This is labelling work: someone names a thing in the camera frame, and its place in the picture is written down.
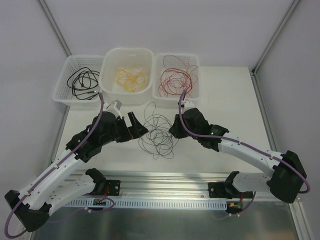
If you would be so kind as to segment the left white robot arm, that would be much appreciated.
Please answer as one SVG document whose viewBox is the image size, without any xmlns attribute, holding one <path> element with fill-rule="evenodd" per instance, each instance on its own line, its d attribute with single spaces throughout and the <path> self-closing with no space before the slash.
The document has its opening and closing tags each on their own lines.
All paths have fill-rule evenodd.
<svg viewBox="0 0 320 240">
<path fill-rule="evenodd" d="M 9 215 L 16 216 L 26 232 L 34 232 L 55 211 L 82 195 L 95 198 L 118 196 L 121 182 L 107 180 L 96 168 L 88 169 L 74 183 L 65 186 L 61 184 L 75 170 L 99 154 L 103 146 L 139 139 L 148 133 L 133 112 L 129 112 L 128 117 L 131 126 L 127 126 L 124 117 L 117 113 L 99 113 L 90 125 L 72 137 L 60 157 L 36 180 L 19 191 L 10 190 L 5 194 L 4 198 L 11 207 Z"/>
</svg>

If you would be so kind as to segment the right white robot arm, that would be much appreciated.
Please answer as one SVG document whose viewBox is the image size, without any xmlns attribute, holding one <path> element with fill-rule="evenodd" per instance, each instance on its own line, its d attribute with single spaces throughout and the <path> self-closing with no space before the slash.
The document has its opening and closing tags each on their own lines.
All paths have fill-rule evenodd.
<svg viewBox="0 0 320 240">
<path fill-rule="evenodd" d="M 260 170 L 259 173 L 232 171 L 224 182 L 209 187 L 214 196 L 233 199 L 254 192 L 270 192 L 285 203 L 293 203 L 306 183 L 307 174 L 296 153 L 276 152 L 241 141 L 227 128 L 210 124 L 197 108 L 176 114 L 169 133 L 176 139 L 192 137 L 206 149 L 236 157 Z"/>
</svg>

